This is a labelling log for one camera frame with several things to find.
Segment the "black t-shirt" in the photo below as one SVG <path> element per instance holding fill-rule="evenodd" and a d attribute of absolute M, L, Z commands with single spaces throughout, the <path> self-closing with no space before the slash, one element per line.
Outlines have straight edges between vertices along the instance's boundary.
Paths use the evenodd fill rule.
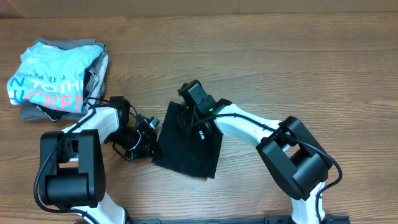
<path fill-rule="evenodd" d="M 217 130 L 189 129 L 192 111 L 171 101 L 158 139 L 163 153 L 157 166 L 193 177 L 214 178 L 223 135 Z"/>

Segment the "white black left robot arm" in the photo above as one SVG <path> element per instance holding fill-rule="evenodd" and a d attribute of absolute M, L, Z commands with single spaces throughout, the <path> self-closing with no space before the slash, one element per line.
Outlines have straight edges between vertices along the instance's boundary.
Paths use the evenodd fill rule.
<path fill-rule="evenodd" d="M 162 157 L 159 119 L 139 114 L 123 96 L 89 97 L 87 114 L 61 131 L 40 138 L 40 167 L 34 200 L 49 213 L 75 213 L 87 223 L 133 223 L 129 212 L 106 191 L 101 145 L 111 143 L 125 161 Z"/>

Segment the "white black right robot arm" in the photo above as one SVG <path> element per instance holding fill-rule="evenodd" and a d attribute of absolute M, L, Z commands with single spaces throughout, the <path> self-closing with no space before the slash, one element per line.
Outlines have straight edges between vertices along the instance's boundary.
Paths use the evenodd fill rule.
<path fill-rule="evenodd" d="M 198 80 L 183 84 L 178 94 L 195 118 L 188 135 L 203 138 L 217 131 L 254 146 L 276 184 L 291 198 L 290 221 L 326 223 L 322 194 L 333 159 L 299 119 L 265 119 L 224 98 L 216 101 Z"/>

